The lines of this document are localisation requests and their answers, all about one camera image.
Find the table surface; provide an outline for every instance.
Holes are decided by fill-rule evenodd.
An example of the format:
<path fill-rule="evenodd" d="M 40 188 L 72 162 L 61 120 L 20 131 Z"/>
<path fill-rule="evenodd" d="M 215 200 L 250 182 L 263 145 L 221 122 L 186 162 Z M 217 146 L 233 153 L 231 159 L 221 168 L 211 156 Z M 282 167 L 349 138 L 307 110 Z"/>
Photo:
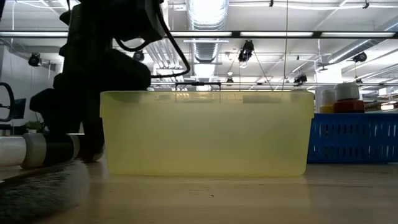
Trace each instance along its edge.
<path fill-rule="evenodd" d="M 259 179 L 113 176 L 105 161 L 88 168 L 89 197 L 41 223 L 398 222 L 395 164 L 308 165 L 302 177 Z"/>

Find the black tape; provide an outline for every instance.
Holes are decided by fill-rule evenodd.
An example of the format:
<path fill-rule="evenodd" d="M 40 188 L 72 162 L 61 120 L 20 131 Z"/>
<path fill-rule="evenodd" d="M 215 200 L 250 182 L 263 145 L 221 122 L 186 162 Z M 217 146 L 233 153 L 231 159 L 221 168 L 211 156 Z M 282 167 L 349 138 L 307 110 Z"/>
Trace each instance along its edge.
<path fill-rule="evenodd" d="M 44 134 L 47 145 L 44 166 L 51 166 L 72 159 L 75 151 L 73 141 L 68 135 Z"/>

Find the wire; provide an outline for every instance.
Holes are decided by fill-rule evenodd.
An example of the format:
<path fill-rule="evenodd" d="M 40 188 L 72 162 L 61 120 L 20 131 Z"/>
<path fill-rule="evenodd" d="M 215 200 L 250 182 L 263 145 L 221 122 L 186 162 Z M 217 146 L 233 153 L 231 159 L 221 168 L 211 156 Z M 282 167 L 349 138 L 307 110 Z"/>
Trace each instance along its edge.
<path fill-rule="evenodd" d="M 285 65 L 284 65 L 284 81 L 282 82 L 282 91 L 285 87 L 286 80 L 286 60 L 287 60 L 287 30 L 289 29 L 289 0 L 286 0 L 286 39 L 285 39 Z"/>
<path fill-rule="evenodd" d="M 266 78 L 266 80 L 267 80 L 267 83 L 269 84 L 269 87 L 271 87 L 271 90 L 272 91 L 274 91 L 274 89 L 272 88 L 272 85 L 269 83 L 269 81 L 268 81 L 268 78 L 267 78 L 267 75 L 266 75 L 266 73 L 265 73 L 265 71 L 264 71 L 264 69 L 262 69 L 262 66 L 261 66 L 261 63 L 260 63 L 260 60 L 259 60 L 259 57 L 257 57 L 257 54 L 256 54 L 256 52 L 253 50 L 253 53 L 254 53 L 254 56 L 256 56 L 256 58 L 257 58 L 257 61 L 259 62 L 259 66 L 260 66 L 260 68 L 261 68 L 261 71 L 262 71 L 262 73 L 264 74 L 264 77 Z"/>
<path fill-rule="evenodd" d="M 164 32 L 166 33 L 166 35 L 169 38 L 170 42 L 172 43 L 173 47 L 175 48 L 175 50 L 177 51 L 178 55 L 182 59 L 182 62 L 184 63 L 186 70 L 184 72 L 180 72 L 180 73 L 176 73 L 176 74 L 172 74 L 172 75 L 152 75 L 151 77 L 152 78 L 167 78 L 167 77 L 179 77 L 181 75 L 188 74 L 191 71 L 191 66 L 190 66 L 187 58 L 185 57 L 184 53 L 182 52 L 181 48 L 176 43 L 173 35 L 170 33 L 169 28 L 167 27 L 167 24 L 164 21 L 164 18 L 163 18 L 163 15 L 162 15 L 162 9 L 160 7 L 160 4 L 159 4 L 159 7 L 156 7 L 156 14 L 159 17 L 159 21 L 160 21 L 161 26 L 164 29 Z"/>
<path fill-rule="evenodd" d="M 228 72 L 230 72 L 231 71 L 231 69 L 232 69 L 232 66 L 234 65 L 234 63 L 235 63 L 235 60 L 236 60 L 236 58 L 238 57 L 238 55 L 239 55 L 239 51 L 241 51 L 241 49 L 238 49 L 238 51 L 236 52 L 236 54 L 235 54 L 235 58 L 234 58 L 234 60 L 232 60 L 231 62 L 231 66 L 229 66 L 229 69 L 228 69 Z"/>
<path fill-rule="evenodd" d="M 355 68 L 355 78 L 358 78 L 358 76 L 356 75 L 356 62 L 354 62 L 354 68 Z"/>
<path fill-rule="evenodd" d="M 241 67 L 239 66 L 239 91 L 242 89 L 242 80 L 241 80 Z"/>
<path fill-rule="evenodd" d="M 146 46 L 148 46 L 150 44 L 150 41 L 145 41 L 139 47 L 129 48 L 126 45 L 124 45 L 124 43 L 122 42 L 121 39 L 116 39 L 115 38 L 115 40 L 116 40 L 116 43 L 119 44 L 120 48 L 122 48 L 123 50 L 128 51 L 128 52 L 136 52 L 136 51 L 142 50 L 142 49 L 144 49 Z"/>

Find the translucent plastic bin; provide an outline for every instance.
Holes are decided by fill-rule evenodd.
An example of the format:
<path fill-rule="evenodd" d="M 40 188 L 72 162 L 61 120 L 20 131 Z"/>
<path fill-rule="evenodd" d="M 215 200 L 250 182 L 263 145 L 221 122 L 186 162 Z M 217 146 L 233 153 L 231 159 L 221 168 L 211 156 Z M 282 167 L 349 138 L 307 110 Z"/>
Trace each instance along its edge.
<path fill-rule="evenodd" d="M 297 176 L 313 94 L 110 91 L 101 94 L 101 117 L 112 174 Z"/>

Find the blue plastic crate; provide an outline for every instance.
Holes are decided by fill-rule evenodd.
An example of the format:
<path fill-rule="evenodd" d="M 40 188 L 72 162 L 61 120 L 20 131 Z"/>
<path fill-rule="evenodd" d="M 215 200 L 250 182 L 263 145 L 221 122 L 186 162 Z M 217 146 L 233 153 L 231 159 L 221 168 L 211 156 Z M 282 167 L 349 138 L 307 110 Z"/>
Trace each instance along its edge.
<path fill-rule="evenodd" d="M 398 114 L 316 114 L 308 163 L 398 162 Z"/>

